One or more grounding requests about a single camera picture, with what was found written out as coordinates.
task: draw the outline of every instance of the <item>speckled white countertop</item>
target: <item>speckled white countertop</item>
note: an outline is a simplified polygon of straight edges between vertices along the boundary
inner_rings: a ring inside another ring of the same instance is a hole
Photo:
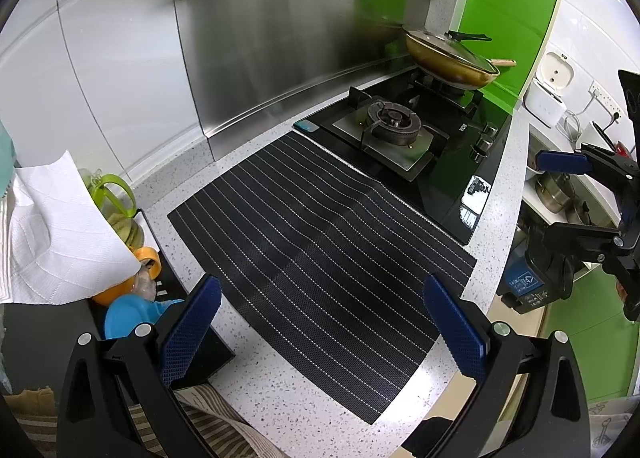
[[[193,155],[177,158],[161,169],[162,177],[154,178],[152,189],[141,191],[146,193],[146,202],[155,202],[145,209],[146,218],[187,290],[196,285],[203,269],[167,214],[235,164],[290,131],[295,121],[345,96],[335,96],[286,120],[171,189],[170,182],[175,181],[172,176],[188,171],[192,174],[190,167],[196,164]],[[478,264],[463,298],[475,301],[484,312],[502,275],[520,209],[529,143],[527,115],[523,108],[514,112],[494,187],[465,247]],[[407,385],[375,424],[369,425],[300,374],[224,297],[212,326],[236,357],[213,375],[211,383],[251,425],[292,458],[389,456],[423,419],[457,369],[442,338],[438,338]]]

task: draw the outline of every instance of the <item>power strip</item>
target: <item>power strip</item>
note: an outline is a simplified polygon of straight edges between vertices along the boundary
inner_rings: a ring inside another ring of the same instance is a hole
[[[603,105],[603,107],[609,112],[609,115],[613,117],[615,112],[618,112],[620,117],[625,117],[626,113],[618,105],[618,103],[609,95],[605,89],[597,82],[591,83],[589,93],[595,95],[596,100]]]

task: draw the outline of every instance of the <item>stainless steel backsplash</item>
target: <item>stainless steel backsplash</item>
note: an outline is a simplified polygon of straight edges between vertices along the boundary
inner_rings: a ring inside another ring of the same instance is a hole
[[[429,0],[175,5],[191,91],[217,159],[351,84],[406,66],[398,24],[423,26]]]

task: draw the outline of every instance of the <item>wooden pan handle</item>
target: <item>wooden pan handle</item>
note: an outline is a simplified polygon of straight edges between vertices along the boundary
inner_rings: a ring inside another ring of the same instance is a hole
[[[513,59],[489,59],[489,62],[494,66],[517,66],[518,63]]]

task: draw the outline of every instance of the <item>silver screw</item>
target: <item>silver screw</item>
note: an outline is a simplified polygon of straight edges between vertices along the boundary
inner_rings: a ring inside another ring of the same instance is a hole
[[[511,333],[511,328],[507,323],[496,323],[494,324],[494,332],[505,337]]]
[[[91,340],[91,334],[83,333],[81,336],[78,337],[78,344],[81,346],[84,346],[85,344],[88,344],[90,340]]]
[[[558,330],[557,332],[554,332],[554,337],[556,338],[556,341],[562,344],[566,344],[569,340],[569,337],[567,336],[567,334],[564,332],[561,332],[560,330]]]
[[[139,324],[138,326],[136,326],[134,333],[138,337],[145,337],[146,335],[149,335],[151,333],[151,324],[149,323]]]

